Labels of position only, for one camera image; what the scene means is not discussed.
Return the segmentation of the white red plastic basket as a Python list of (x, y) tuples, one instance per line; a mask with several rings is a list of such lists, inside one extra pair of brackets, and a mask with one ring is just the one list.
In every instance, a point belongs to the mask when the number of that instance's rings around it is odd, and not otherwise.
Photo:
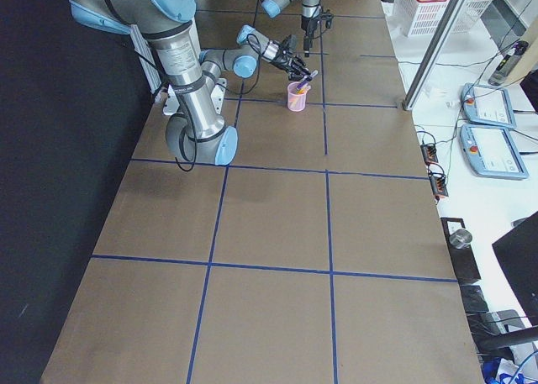
[[(450, 0), (394, 0), (393, 20), (406, 37), (432, 35)], [(494, 0), (467, 0), (452, 33), (466, 33)]]

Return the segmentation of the pink mesh pen holder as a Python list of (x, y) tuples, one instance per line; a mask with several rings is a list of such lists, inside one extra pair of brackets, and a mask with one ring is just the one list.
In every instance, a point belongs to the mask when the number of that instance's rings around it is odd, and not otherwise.
[(303, 111), (306, 106), (307, 93), (298, 95), (297, 85), (300, 82), (292, 82), (287, 86), (287, 108), (293, 112)]

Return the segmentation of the teach pendant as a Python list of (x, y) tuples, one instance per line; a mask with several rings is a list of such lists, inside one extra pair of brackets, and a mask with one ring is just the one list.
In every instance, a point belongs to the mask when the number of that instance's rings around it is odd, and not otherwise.
[(509, 92), (502, 87), (466, 83), (461, 92), (462, 110), (473, 124), (515, 129), (517, 124)]
[(515, 181), (529, 177), (508, 129), (463, 124), (459, 139), (464, 157), (477, 176)]

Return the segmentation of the near teach pendant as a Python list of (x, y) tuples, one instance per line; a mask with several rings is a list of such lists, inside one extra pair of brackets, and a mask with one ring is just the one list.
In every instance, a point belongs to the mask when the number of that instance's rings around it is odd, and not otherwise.
[(515, 181), (529, 177), (508, 129), (463, 124), (459, 139), (464, 157), (477, 176)]

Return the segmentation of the black monitor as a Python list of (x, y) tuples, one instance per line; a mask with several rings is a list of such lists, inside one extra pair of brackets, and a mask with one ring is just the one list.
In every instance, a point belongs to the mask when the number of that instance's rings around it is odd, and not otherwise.
[(537, 213), (493, 243), (512, 292), (533, 326), (537, 325)]

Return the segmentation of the far teach pendant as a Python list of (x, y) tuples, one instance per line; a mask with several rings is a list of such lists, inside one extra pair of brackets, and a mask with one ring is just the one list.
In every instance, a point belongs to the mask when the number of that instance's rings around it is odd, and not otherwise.
[(515, 129), (517, 124), (509, 92), (502, 87), (466, 83), (461, 92), (462, 110), (473, 124)]

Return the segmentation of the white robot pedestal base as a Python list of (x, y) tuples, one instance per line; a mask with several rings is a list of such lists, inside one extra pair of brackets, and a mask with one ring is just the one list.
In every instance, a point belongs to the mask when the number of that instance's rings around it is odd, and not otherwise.
[[(213, 91), (211, 92), (211, 99), (215, 108), (215, 111), (218, 115), (222, 112), (222, 107), (224, 106), (224, 96), (226, 92), (226, 87), (228, 86), (228, 81), (226, 78), (220, 77), (217, 81), (217, 84), (214, 86)], [(172, 116), (175, 113), (180, 111), (180, 104), (176, 97), (176, 94), (173, 91), (172, 86), (167, 88), (167, 99), (164, 103), (163, 113), (166, 116)]]

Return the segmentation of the black orange power strip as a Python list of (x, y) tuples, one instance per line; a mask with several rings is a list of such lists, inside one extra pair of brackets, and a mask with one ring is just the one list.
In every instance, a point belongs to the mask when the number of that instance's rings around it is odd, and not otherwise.
[(429, 171), (428, 177), (433, 196), (436, 199), (449, 197), (446, 187), (446, 174), (444, 172)]
[(437, 164), (438, 163), (438, 156), (437, 156), (437, 149), (435, 144), (422, 144), (420, 146), (421, 153), (423, 156), (424, 163), (426, 165), (430, 164)]

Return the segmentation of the aluminium frame post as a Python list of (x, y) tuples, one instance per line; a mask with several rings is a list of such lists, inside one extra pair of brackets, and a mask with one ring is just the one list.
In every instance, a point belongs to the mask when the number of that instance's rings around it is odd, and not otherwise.
[(403, 110), (411, 111), (416, 104), (421, 91), (430, 77), (430, 73), (434, 69), (437, 58), (454, 28), (460, 13), (464, 9), (465, 4), (466, 0), (450, 0), (448, 2), (446, 10), (440, 19), (425, 55), (420, 62), (419, 69), (402, 101)]

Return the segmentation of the purple highlighter pen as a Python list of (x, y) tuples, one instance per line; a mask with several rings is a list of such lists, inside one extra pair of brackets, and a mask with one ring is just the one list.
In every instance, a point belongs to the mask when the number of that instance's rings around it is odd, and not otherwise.
[(303, 80), (297, 85), (296, 90), (299, 92), (304, 89), (308, 85), (308, 83), (311, 82), (318, 75), (318, 73), (319, 72), (317, 70), (314, 70), (309, 75), (306, 75)]

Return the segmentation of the metal cup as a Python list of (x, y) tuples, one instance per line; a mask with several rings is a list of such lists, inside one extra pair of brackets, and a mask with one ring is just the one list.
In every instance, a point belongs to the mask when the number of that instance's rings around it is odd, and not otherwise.
[(472, 242), (472, 234), (466, 229), (457, 229), (449, 235), (449, 244), (455, 249), (464, 249)]

